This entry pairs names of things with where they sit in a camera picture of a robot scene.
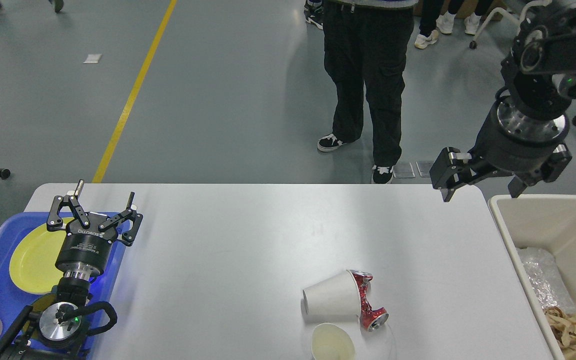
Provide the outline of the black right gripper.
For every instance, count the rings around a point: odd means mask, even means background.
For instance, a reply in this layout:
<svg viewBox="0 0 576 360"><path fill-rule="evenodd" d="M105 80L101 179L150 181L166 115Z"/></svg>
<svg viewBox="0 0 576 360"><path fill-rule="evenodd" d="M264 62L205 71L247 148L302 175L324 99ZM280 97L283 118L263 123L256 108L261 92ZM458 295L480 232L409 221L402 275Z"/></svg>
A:
<svg viewBox="0 0 576 360"><path fill-rule="evenodd" d="M512 198L518 198L528 187L560 177L573 158L567 144L562 144L569 130L565 114L538 120L521 112L512 98L499 98L470 152L443 148L430 167L430 182L447 203L465 185L514 173L507 188Z"/></svg>

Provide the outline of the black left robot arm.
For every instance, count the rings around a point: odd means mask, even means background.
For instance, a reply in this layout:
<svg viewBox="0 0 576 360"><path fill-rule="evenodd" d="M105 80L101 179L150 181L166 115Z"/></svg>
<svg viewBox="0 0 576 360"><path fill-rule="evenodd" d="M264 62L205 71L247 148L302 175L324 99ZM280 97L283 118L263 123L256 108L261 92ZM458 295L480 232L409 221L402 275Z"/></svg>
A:
<svg viewBox="0 0 576 360"><path fill-rule="evenodd" d="M134 244L143 215L130 193L126 207L109 216L84 210L84 180L70 194L54 197L46 230L64 231L55 258L62 277L44 309L26 305L0 338L0 360L85 360L86 341L114 327L118 316L108 301L91 301L92 280L105 273L116 242Z"/></svg>

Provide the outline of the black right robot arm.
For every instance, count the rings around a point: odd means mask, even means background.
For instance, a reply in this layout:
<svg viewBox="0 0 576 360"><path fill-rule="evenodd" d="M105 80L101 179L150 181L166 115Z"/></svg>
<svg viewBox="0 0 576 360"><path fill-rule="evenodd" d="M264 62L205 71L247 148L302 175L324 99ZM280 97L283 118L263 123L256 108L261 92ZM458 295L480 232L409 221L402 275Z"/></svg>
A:
<svg viewBox="0 0 576 360"><path fill-rule="evenodd" d="M518 198L539 182L555 182L572 160L565 139L576 126L576 0L535 7L500 65L503 87L473 148L447 146L430 167L445 202L493 177L512 177L508 191Z"/></svg>

